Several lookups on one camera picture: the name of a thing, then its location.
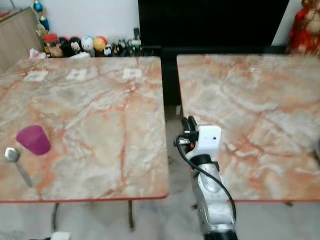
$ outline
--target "plastic cup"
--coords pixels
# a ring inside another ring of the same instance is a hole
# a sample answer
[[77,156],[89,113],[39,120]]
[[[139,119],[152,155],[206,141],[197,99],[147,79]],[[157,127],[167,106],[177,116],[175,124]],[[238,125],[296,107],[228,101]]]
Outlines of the plastic cup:
[[17,134],[15,139],[37,156],[46,154],[51,148],[45,131],[39,125],[27,126]]

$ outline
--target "black television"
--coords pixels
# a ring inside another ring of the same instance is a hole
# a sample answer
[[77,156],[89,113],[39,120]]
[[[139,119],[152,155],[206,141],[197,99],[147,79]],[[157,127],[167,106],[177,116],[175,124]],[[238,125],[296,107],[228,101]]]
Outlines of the black television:
[[145,47],[270,46],[289,0],[138,0]]

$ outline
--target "red statue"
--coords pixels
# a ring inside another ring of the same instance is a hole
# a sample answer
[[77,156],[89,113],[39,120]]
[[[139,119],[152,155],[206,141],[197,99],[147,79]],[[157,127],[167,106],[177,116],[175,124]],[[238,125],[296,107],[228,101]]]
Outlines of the red statue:
[[288,49],[293,54],[320,55],[320,0],[302,0],[296,15]]

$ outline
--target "sticker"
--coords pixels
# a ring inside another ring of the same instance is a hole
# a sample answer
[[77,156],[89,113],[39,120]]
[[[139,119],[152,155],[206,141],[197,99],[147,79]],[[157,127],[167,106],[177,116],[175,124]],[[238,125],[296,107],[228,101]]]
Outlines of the sticker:
[[72,69],[65,79],[83,81],[86,79],[86,75],[87,75],[87,69],[85,68],[80,70]]
[[26,82],[42,82],[47,76],[48,71],[30,71],[23,79]]
[[142,71],[139,68],[125,68],[123,70],[123,79],[136,79],[141,78]]

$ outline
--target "tiled floor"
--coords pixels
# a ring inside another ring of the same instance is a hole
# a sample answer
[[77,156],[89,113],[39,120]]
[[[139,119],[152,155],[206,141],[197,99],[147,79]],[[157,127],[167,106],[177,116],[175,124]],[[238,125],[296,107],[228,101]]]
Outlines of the tiled floor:
[[[175,108],[166,109],[170,195],[134,203],[130,232],[126,202],[63,203],[58,230],[73,240],[201,240],[188,166],[173,140],[181,129]],[[0,204],[0,240],[43,239],[51,235],[53,204]],[[237,203],[239,240],[319,240],[320,203]]]

